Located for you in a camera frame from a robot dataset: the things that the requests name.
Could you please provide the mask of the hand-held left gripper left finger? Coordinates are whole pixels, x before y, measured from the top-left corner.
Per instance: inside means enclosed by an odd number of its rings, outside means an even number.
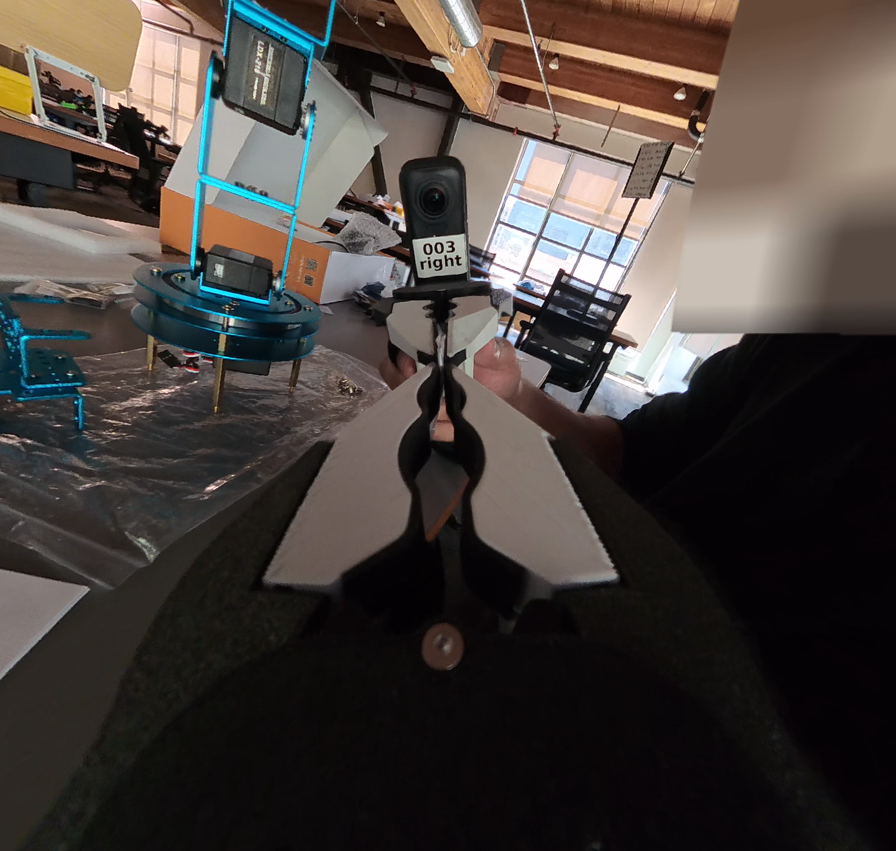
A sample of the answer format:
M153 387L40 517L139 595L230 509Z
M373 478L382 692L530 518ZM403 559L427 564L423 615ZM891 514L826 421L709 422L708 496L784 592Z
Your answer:
M424 537L417 478L431 456L441 373L423 366L339 432L263 575L332 592L354 568Z

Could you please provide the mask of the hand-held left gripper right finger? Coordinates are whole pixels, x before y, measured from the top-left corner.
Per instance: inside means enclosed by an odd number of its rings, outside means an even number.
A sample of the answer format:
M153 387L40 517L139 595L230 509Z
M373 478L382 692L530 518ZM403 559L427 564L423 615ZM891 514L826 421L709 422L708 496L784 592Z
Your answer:
M450 605L509 631L532 603L619 588L621 575L551 437L463 369L444 369L454 458L467 477Z

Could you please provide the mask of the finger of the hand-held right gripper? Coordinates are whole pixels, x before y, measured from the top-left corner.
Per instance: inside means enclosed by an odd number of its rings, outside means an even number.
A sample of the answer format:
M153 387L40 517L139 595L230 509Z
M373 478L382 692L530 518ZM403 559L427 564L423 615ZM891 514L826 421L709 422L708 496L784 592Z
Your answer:
M474 375L474 359L497 333L498 309L491 297L454 297L446 322L444 361Z
M386 318L391 359L400 350L412 356L417 365L431 365L436 373L434 325L442 323L441 315L440 301L435 298L394 298Z

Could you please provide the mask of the small clear screw bag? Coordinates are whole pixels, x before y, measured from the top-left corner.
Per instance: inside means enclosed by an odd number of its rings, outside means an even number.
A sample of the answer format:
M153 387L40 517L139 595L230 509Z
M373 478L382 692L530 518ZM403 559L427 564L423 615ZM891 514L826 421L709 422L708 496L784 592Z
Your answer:
M454 442L454 423L447 410L445 397L444 364L446 351L446 333L441 322L434 325L434 366L439 378L439 409L431 425L433 443L450 444Z

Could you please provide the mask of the person's right forearm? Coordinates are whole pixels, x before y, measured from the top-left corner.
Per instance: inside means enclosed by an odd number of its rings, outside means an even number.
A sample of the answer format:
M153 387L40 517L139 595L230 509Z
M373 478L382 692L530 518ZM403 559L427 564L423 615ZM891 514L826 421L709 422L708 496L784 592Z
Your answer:
M759 342L745 337L706 360L687 391L654 397L621 420L574 412L529 384L512 404L576 445L639 502L707 507L726 495L730 465L721 443L750 395L759 351Z

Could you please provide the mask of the dark grey desk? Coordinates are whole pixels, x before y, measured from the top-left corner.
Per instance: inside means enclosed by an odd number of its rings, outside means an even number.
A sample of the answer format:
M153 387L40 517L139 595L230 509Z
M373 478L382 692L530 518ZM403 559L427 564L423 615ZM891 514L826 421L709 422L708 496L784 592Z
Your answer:
M519 649L439 675L362 608L263 576L321 440L211 538L90 595L2 690L2 849L559 849L511 690Z

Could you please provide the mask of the person's right hand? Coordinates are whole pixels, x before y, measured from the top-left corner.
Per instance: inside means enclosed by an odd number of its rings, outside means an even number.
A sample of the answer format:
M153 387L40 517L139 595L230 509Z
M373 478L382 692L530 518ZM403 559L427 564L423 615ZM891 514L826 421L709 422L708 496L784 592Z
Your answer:
M512 344L494 338L476 352L473 375L477 381L506 402L512 402L522 387L521 367ZM379 365L379 373L390 389L395 389L417 374L418 366L412 356L398 351L395 359L389 355Z

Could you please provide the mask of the bubble wrap bundle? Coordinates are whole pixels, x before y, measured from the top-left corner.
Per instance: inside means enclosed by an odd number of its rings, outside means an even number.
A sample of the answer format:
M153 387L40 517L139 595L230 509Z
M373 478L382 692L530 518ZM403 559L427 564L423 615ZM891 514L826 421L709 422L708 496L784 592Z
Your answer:
M389 224L364 212L353 212L334 237L347 252L374 255L401 244L401 238Z

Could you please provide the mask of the black mesh chair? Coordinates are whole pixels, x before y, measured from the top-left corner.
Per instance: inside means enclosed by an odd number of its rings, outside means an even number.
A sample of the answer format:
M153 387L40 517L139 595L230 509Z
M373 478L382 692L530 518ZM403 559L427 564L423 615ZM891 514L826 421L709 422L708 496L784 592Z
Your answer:
M513 297L511 314L527 314L515 347L547 363L545 379L568 392L585 392L578 411L584 413L593 399L610 362L619 349L637 348L637 342L618 328L631 300L559 271L538 311Z

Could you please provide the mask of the large paned window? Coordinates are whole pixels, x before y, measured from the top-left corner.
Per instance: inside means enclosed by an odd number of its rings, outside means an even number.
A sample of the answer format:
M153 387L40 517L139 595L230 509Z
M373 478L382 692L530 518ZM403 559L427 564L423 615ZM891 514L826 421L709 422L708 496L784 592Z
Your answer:
M623 285L670 188L623 196L629 167L527 140L487 242L489 274L545 296L566 272L616 291Z

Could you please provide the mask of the large clear plastic bag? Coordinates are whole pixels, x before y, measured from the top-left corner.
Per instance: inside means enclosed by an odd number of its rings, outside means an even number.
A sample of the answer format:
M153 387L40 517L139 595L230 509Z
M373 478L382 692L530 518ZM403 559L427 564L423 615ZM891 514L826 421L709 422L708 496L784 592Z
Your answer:
M2 567L102 589L231 510L386 390L374 367L317 347L294 391L289 364L229 373L213 414L207 365L148 372L139 350L80 364L83 431L67 400L2 405ZM342 396L341 376L364 394Z

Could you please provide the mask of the orange and white cardboard box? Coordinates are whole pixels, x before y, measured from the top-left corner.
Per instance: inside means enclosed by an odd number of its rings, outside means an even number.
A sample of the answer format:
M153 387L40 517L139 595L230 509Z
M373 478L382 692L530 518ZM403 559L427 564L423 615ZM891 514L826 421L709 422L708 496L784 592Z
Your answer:
M371 161L386 131L319 61L312 68L307 99L316 105L315 126L297 224L290 250L286 289L316 303L351 297L354 286L383 281L392 260L337 252L322 231L326 218ZM306 143L237 114L222 101L213 104L208 172L233 185L266 193L291 206ZM177 156L161 191L161 243L189 255L196 196L203 114ZM270 260L282 268L289 215L238 195L205 187L200 246L221 244Z

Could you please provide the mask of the hanging paper sign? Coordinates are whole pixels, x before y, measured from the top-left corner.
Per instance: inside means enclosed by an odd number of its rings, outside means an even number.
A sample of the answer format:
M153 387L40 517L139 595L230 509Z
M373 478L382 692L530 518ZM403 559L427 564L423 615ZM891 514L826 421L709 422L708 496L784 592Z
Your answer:
M673 149L671 141L645 141L639 148L621 197L630 200L652 198Z

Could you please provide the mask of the printed instruction sheet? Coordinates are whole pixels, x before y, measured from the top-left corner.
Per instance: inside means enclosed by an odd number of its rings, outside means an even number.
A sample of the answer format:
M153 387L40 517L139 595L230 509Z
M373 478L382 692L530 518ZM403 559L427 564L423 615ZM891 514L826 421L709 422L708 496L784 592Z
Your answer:
M89 592L89 587L1 571L1 677Z

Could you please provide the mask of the pile of small parts bags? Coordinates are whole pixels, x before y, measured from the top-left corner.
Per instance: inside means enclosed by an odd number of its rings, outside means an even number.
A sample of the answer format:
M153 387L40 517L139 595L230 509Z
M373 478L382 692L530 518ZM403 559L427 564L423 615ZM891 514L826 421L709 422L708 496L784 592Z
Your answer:
M104 311L133 300L136 285L129 283L88 283L68 285L50 279L31 279L14 287L7 297L18 303L69 304Z

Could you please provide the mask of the white foam sheet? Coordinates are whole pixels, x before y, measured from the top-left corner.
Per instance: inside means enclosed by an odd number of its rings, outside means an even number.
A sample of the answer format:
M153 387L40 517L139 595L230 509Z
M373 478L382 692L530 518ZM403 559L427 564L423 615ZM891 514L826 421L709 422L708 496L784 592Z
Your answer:
M159 231L66 209L1 204L1 280L127 283L162 259Z

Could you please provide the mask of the wooden workbench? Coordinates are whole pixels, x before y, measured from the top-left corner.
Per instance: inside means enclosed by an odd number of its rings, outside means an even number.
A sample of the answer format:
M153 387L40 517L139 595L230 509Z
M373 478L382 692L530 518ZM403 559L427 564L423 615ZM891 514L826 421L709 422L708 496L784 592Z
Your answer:
M50 187L75 190L80 160L130 171L140 168L137 157L114 145L2 114L1 175L15 180L20 202L44 206Z

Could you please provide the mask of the beige ribbed panel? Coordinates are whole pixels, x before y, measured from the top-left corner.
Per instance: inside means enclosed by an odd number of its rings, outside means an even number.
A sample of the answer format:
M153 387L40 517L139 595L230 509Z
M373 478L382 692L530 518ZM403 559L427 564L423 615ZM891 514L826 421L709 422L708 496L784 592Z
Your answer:
M43 51L110 91L129 87L141 32L131 0L1 0L3 46Z

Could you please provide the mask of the yellow bin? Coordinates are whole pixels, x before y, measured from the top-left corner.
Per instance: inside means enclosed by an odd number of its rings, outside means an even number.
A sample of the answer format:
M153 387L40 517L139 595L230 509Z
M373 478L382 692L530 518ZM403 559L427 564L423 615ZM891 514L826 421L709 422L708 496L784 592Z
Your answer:
M33 123L33 96L27 74L0 67L1 74L1 114L26 123Z

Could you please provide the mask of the blue metal bracket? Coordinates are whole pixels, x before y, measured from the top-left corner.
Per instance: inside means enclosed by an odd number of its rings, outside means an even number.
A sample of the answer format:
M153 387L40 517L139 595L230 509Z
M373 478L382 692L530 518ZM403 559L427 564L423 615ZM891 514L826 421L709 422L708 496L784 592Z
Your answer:
M61 304L59 297L10 294L1 297L1 396L17 402L72 399L73 423L84 430L86 379L73 356L33 342L82 342L91 339L83 330L48 330L23 325L15 301Z

